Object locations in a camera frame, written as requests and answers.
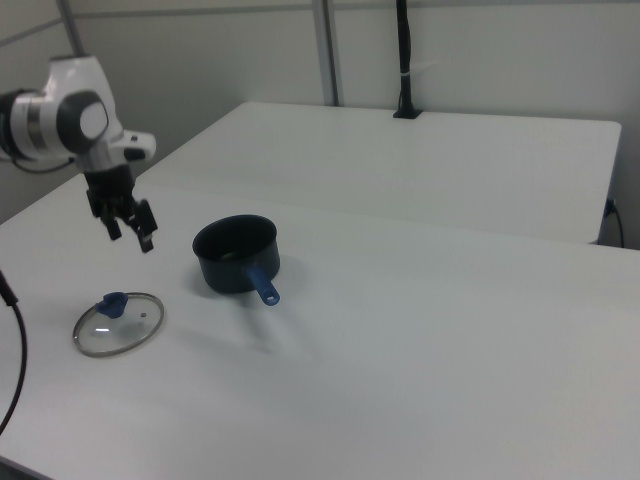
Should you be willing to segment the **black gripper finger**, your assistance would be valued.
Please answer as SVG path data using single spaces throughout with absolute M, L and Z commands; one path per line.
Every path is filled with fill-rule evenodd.
M 104 200 L 101 210 L 101 221 L 106 227 L 112 241 L 118 240 L 122 236 L 118 218 L 119 211 L 117 206 L 110 200 Z
M 135 201 L 128 221 L 137 235 L 141 251 L 150 252 L 154 248 L 153 233 L 158 226 L 149 203 L 146 200 Z

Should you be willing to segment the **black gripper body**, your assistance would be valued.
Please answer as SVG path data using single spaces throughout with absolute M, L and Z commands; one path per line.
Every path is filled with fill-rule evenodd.
M 134 177 L 127 164 L 106 171 L 87 172 L 87 197 L 94 217 L 112 215 L 123 220 L 134 216 L 135 200 L 132 192 Z

